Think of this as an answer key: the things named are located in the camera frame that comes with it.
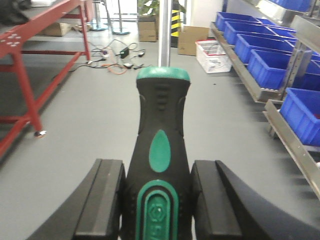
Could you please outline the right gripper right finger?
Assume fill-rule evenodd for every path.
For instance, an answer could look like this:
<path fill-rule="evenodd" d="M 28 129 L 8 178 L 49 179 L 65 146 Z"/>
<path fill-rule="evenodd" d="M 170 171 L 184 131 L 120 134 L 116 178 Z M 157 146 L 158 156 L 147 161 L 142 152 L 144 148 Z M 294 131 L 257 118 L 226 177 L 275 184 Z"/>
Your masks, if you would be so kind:
<path fill-rule="evenodd" d="M 286 213 L 220 160 L 192 166 L 198 240 L 318 240 L 320 229 Z"/>

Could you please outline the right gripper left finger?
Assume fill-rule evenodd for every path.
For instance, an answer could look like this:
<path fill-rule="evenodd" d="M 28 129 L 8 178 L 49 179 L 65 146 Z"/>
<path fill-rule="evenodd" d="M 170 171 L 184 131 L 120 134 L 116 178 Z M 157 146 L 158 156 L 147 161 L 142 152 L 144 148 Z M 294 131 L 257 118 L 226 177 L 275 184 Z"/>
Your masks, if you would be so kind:
<path fill-rule="evenodd" d="M 97 159 L 79 186 L 29 239 L 118 239 L 124 179 L 121 160 Z"/>

